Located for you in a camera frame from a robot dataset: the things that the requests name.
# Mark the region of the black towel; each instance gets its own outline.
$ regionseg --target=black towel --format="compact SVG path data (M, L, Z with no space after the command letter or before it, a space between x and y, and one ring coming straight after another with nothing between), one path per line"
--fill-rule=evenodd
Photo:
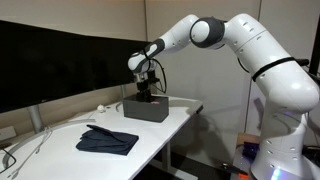
M113 132L95 125L87 126L92 130L82 134L76 146L81 151L127 155L139 139L137 135Z

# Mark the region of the white wall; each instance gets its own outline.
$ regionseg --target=white wall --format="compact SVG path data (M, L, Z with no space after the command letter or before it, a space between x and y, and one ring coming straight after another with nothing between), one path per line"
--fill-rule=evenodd
M318 18L319 0L262 0L260 22L296 58L311 58ZM246 132L260 134L265 98L255 83L251 87ZM320 106L311 112L305 144L319 145Z
M143 0L1 0L0 20L50 29L132 40L146 40ZM40 105L45 124L70 118L120 98L120 88L107 88ZM135 84L128 94L136 92ZM26 109L0 114L0 128L14 125L18 134L32 131Z
M240 13L257 18L260 0L147 0L148 40L153 41L188 14L229 20ZM189 45L182 51L159 56L168 80L167 95L202 100L201 115L173 139L173 150L214 165L231 161L238 132L244 131L250 77L229 47L205 50Z

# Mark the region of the gray box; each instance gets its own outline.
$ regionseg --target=gray box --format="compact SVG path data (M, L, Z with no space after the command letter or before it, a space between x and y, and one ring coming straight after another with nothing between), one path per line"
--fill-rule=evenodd
M151 96L152 102L139 102L136 95L123 100L124 117L162 122L169 115L169 100L164 96Z

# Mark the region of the power outlet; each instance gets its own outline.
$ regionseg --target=power outlet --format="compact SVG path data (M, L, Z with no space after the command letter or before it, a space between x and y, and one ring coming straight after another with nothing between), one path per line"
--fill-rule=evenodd
M0 129L0 141L12 138L16 136L16 131L13 126Z

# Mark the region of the robotic arm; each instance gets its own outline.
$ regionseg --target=robotic arm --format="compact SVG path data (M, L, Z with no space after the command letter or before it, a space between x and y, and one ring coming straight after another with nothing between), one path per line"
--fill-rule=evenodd
M265 27L247 14L228 22L194 15L183 18L130 58L128 65L138 89L147 89L139 88L139 84L147 79L146 72L155 70L154 56L177 52L190 41L208 49L227 44L266 97L260 151L251 166L252 177L272 179L275 172L281 172L277 179L319 177L319 168L301 155L308 112L318 104L319 88Z

